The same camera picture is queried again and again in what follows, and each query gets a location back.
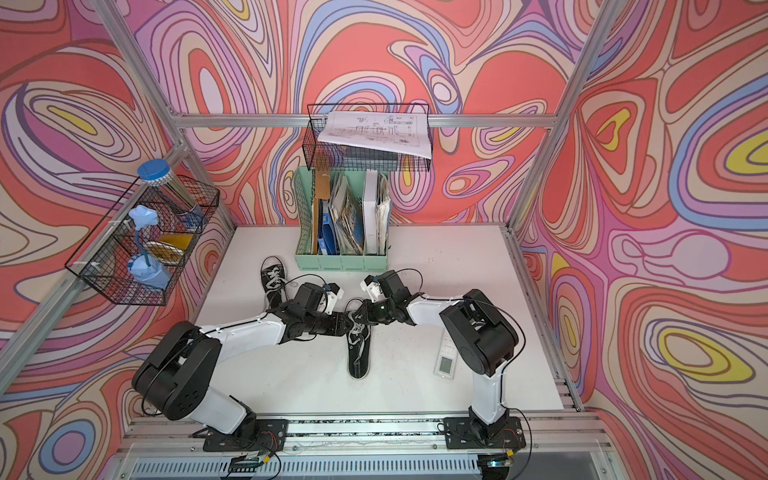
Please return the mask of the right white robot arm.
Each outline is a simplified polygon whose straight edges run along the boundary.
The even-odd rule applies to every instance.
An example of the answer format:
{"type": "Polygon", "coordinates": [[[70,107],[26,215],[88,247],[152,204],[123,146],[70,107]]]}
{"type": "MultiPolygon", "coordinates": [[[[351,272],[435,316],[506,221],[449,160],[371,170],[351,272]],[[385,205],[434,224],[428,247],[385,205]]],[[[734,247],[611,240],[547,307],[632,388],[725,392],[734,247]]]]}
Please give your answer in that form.
{"type": "Polygon", "coordinates": [[[361,289],[368,298],[354,312],[355,322],[444,328],[474,374],[470,417],[489,427],[506,414],[502,376],[520,347],[520,330],[481,290],[452,298],[413,293],[394,270],[367,276],[361,289]]]}

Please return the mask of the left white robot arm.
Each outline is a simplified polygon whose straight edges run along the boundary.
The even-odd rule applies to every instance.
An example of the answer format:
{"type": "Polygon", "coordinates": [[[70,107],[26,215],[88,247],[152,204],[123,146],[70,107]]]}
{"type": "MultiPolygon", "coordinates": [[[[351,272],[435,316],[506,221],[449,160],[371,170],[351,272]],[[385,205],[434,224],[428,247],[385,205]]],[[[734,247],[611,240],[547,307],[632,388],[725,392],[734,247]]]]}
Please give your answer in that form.
{"type": "Polygon", "coordinates": [[[294,341],[303,334],[342,337],[349,321],[334,310],[344,290],[332,283],[300,285],[295,296],[240,321],[199,328],[182,321],[156,345],[132,387],[166,419],[191,419],[222,434],[242,429],[250,410],[210,386],[217,366],[238,355],[294,341]]]}

